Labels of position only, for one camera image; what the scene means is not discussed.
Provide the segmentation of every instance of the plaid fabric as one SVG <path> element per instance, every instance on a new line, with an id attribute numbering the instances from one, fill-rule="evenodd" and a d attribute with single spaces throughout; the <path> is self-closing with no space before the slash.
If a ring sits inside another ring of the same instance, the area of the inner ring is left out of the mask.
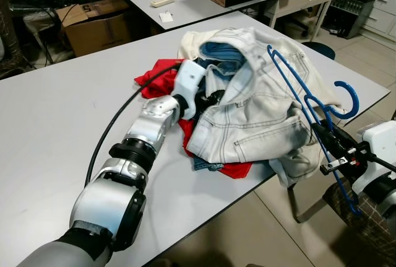
<path id="1" fill-rule="evenodd" d="M 342 182 L 349 197 L 352 197 L 351 186 L 343 178 Z M 323 199 L 353 229 L 356 234 L 383 258 L 389 266 L 396 266 L 396 240 L 390 235 L 385 219 L 381 217 L 367 195 L 359 197 L 359 208 L 362 215 L 357 217 L 349 209 L 339 186 L 334 183 L 325 192 Z"/>

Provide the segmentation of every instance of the remote control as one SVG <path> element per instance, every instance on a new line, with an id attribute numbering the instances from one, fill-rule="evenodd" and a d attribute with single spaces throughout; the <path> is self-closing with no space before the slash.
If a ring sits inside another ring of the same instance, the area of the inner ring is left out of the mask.
<path id="1" fill-rule="evenodd" d="M 157 8 L 170 4 L 171 2 L 174 2 L 174 0 L 155 0 L 155 1 L 151 1 L 150 5 Z"/>

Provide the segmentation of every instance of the robotic arm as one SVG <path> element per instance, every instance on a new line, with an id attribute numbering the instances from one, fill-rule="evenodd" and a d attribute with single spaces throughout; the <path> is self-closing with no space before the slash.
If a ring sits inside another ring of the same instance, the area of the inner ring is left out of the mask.
<path id="1" fill-rule="evenodd" d="M 113 252 L 133 244 L 146 203 L 149 172 L 166 132 L 180 118 L 194 116 L 194 97 L 204 72 L 192 61 L 183 62 L 171 95 L 144 103 L 122 142 L 110 149 L 112 158 L 77 198 L 70 229 L 35 250 L 19 267 L 104 266 Z"/>

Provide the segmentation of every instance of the red cloth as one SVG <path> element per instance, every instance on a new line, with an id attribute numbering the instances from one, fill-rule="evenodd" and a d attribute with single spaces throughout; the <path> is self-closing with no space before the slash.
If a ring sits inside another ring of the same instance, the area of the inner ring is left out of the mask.
<path id="1" fill-rule="evenodd" d="M 160 71 L 179 64 L 183 59 L 159 59 L 152 70 L 147 71 L 143 76 L 135 78 L 135 81 L 139 85 L 143 85 L 147 80 L 149 80 L 154 75 L 158 74 Z M 142 90 L 143 98 L 157 98 L 163 95 L 169 95 L 174 87 L 174 79 L 177 75 L 176 70 L 168 71 L 162 74 L 160 77 L 156 78 L 152 83 L 150 83 L 144 90 Z M 179 125 L 184 133 L 183 139 L 183 149 L 186 154 L 190 157 L 194 157 L 194 154 L 189 152 L 186 147 L 188 141 L 191 138 L 192 132 L 194 130 L 193 120 L 179 120 Z M 219 171 L 231 178 L 244 178 L 249 173 L 252 163 L 230 163 L 224 164 L 223 168 Z"/>

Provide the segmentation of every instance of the tiled floor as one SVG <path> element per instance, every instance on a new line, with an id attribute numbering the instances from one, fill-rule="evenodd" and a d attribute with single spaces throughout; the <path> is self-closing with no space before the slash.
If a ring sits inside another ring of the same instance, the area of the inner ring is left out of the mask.
<path id="1" fill-rule="evenodd" d="M 294 38 L 301 31 L 295 30 Z M 356 131 L 370 123 L 389 120 L 396 109 L 396 51 L 358 36 L 337 38 L 320 30 L 317 42 L 332 47 L 336 61 L 387 87 L 392 92 L 371 110 L 346 126 Z M 296 185 L 301 210 L 317 201 L 334 182 L 316 173 Z M 285 188 L 273 177 L 206 226 L 163 254 L 185 266 L 245 267 L 381 267 L 386 266 L 351 233 L 328 207 L 304 224 L 291 215 Z"/>

